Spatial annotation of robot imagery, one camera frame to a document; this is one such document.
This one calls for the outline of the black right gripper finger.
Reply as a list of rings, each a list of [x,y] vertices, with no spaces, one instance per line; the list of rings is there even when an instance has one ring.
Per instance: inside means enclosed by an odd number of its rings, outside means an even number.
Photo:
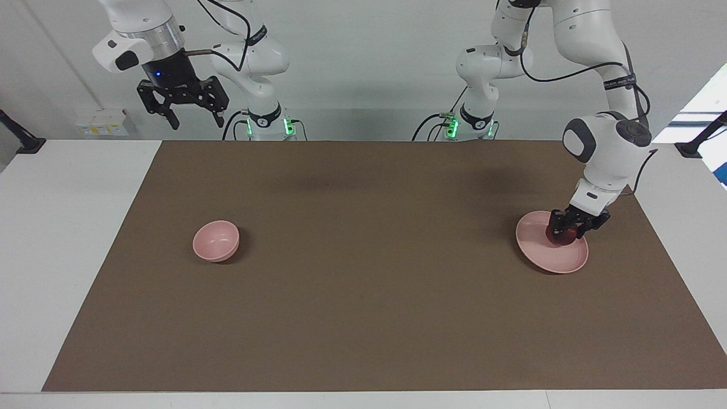
[[[219,128],[225,126],[225,111],[228,109],[229,98],[221,81],[211,76],[202,81],[202,108],[207,109]]]
[[[165,97],[164,101],[160,102],[156,97],[156,88],[151,81],[140,81],[137,85],[137,93],[149,114],[164,117],[173,130],[179,129],[179,119],[171,108],[172,101]]]

